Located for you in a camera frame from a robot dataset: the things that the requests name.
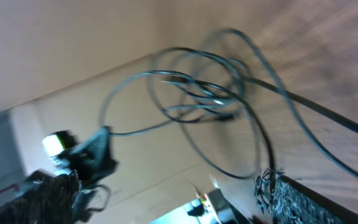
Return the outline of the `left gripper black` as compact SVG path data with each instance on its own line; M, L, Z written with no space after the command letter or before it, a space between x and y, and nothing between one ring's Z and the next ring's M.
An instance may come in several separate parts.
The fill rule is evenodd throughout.
M96 182L116 171L118 161L111 155L111 128L102 126L68 155L69 168L82 182Z

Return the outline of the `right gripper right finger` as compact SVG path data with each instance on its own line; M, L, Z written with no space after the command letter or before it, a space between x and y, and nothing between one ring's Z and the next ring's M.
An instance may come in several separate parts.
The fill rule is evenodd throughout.
M358 224L358 214L287 177L267 169L254 177L254 197L274 223Z

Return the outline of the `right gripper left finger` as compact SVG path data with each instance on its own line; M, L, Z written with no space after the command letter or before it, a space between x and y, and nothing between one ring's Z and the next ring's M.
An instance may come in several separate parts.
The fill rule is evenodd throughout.
M80 190L76 171L52 177L37 170L27 182L30 188L0 206L0 224L75 222L73 206Z

